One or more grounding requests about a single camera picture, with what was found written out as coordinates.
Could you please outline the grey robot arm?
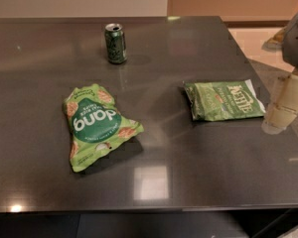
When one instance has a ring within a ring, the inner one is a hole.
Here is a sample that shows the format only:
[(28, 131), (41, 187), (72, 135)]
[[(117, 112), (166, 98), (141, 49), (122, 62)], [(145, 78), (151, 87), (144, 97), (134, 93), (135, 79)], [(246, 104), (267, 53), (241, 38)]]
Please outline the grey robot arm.
[(284, 131), (298, 116), (298, 12), (285, 28), (281, 45), (283, 60), (294, 67), (279, 77), (270, 94), (262, 130), (270, 135)]

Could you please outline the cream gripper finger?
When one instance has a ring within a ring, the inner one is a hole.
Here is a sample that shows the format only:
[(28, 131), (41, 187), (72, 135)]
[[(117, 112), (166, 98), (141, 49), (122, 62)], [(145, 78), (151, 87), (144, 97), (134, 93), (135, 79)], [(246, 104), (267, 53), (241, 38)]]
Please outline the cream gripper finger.
[(262, 130), (270, 135), (283, 132), (298, 116), (298, 68), (280, 76), (270, 94)]

